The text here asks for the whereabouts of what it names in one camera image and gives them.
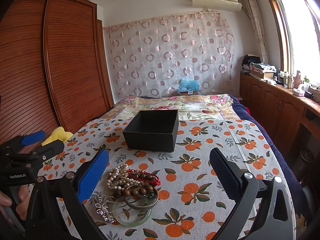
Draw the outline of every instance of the human hand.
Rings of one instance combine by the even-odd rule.
[[[16,212],[20,216],[21,220],[26,220],[28,204],[30,200],[29,189],[27,185],[22,185],[19,188],[18,196],[21,202],[16,207]],[[10,207],[12,205],[12,200],[4,193],[0,191],[0,211],[4,215],[5,219],[12,223],[11,219],[5,213],[2,206]]]

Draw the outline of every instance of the yellow cloth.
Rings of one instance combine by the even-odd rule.
[[[66,132],[62,126],[59,126],[58,128],[54,129],[52,131],[52,134],[43,142],[41,145],[46,145],[48,143],[51,143],[57,139],[66,142],[70,137],[73,136],[73,133]]]

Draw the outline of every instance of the sheer curtain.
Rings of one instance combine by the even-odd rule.
[[[234,37],[219,12],[150,18],[106,28],[117,93],[172,95],[180,80],[201,92],[231,92]]]
[[[256,33],[259,45],[260,59],[265,63],[269,63],[268,52],[264,43],[264,29],[257,1],[244,0],[244,3],[249,12],[254,32]]]

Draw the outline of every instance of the open box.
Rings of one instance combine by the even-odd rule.
[[[123,135],[130,149],[173,152],[178,126],[177,110],[139,111]]]

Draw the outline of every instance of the red string bracelet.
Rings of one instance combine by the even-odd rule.
[[[129,177],[134,179],[134,180],[138,180],[138,181],[142,181],[142,182],[148,182],[148,183],[154,184],[156,186],[160,186],[161,185],[161,181],[160,181],[160,179],[159,179],[159,177],[157,175],[153,175],[153,174],[148,173],[146,171],[132,170],[132,169],[128,169],[127,172],[129,174]],[[140,178],[134,176],[132,173],[143,173],[143,174],[146,174],[146,175],[150,174],[153,177],[156,177],[156,179],[155,180],[140,179]]]

